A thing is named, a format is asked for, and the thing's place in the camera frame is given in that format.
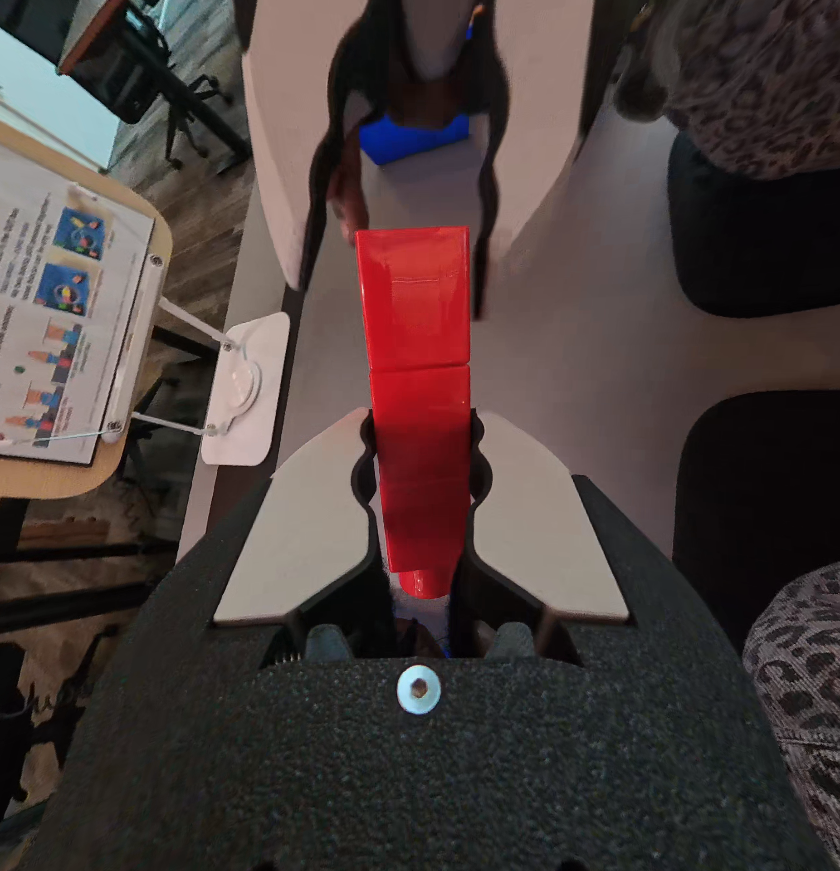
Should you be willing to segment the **grey office desk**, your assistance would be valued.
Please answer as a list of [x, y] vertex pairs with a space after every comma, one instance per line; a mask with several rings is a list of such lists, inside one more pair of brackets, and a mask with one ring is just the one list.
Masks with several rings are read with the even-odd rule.
[[79, 1], [70, 23], [56, 70], [68, 77], [94, 42], [125, 15], [128, 1]]

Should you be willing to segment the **black cushion pad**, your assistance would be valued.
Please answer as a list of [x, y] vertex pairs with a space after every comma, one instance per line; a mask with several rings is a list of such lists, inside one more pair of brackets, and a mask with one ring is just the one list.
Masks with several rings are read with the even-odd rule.
[[[840, 304], [840, 169], [751, 180], [681, 132], [667, 197], [678, 281], [700, 310]], [[737, 396], [701, 415], [679, 462], [673, 561], [738, 654], [784, 586], [840, 561], [840, 389]]]

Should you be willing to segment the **red mega block tower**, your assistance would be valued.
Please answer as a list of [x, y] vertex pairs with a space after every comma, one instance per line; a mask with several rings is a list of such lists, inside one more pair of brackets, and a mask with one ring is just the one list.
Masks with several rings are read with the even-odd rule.
[[469, 229], [360, 231], [357, 270], [389, 569], [437, 599], [470, 505]]

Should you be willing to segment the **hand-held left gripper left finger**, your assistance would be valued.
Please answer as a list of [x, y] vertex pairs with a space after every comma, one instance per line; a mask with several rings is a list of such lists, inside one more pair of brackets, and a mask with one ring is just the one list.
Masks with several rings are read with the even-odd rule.
[[274, 626], [273, 656], [395, 653], [377, 520], [374, 424], [358, 408], [273, 474], [217, 604], [218, 628]]

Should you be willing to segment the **white poster stand base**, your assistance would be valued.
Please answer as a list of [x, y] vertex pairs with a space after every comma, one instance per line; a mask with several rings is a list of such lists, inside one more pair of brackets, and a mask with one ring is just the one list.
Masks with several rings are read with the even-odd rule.
[[285, 312], [240, 323], [220, 332], [164, 297], [161, 309], [219, 343], [208, 411], [202, 427], [131, 412], [151, 423], [200, 438], [208, 466], [256, 466], [267, 456], [281, 394], [291, 321]]

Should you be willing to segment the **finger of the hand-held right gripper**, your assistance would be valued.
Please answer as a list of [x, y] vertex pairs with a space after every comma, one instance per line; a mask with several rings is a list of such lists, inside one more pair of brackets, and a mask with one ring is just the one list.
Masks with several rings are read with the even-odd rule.
[[308, 289], [345, 136], [382, 115], [392, 2], [241, 4], [242, 77], [263, 211], [286, 282]]
[[595, 3], [484, 2], [471, 38], [479, 62], [480, 220], [472, 317], [495, 269], [578, 151]]

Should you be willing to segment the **blue plastic bin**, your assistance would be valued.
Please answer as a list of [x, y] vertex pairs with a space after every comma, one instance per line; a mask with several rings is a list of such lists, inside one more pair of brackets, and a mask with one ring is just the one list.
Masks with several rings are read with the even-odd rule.
[[389, 116], [359, 127], [361, 150], [376, 166], [435, 151], [470, 136], [469, 116], [460, 114], [441, 129], [397, 125]]

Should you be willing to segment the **instruction poster board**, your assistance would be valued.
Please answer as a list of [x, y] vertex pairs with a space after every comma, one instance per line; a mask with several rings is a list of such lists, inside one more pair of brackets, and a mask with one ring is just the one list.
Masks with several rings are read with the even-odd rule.
[[0, 121], [0, 498], [116, 471], [172, 252], [142, 196]]

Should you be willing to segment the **black office chair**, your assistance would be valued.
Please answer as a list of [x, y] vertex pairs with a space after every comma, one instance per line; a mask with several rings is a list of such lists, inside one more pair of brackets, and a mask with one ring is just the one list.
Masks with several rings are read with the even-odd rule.
[[178, 134], [199, 157], [209, 157], [209, 150], [193, 134], [195, 122], [231, 153], [221, 163], [219, 173], [251, 158], [249, 141], [214, 110], [204, 108], [214, 98], [231, 107], [233, 94], [224, 89], [218, 77], [206, 72], [190, 81], [178, 77], [172, 50], [153, 17], [143, 10], [142, 2], [129, 2], [125, 15], [94, 42], [70, 77], [126, 125], [139, 123], [161, 98], [167, 106], [164, 159], [172, 169], [184, 167], [175, 156]]

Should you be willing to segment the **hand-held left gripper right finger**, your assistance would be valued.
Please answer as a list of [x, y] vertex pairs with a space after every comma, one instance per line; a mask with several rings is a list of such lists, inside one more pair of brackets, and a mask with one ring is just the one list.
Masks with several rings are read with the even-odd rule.
[[577, 485], [539, 441], [473, 410], [464, 546], [449, 594], [458, 659], [578, 659], [567, 624], [629, 610]]

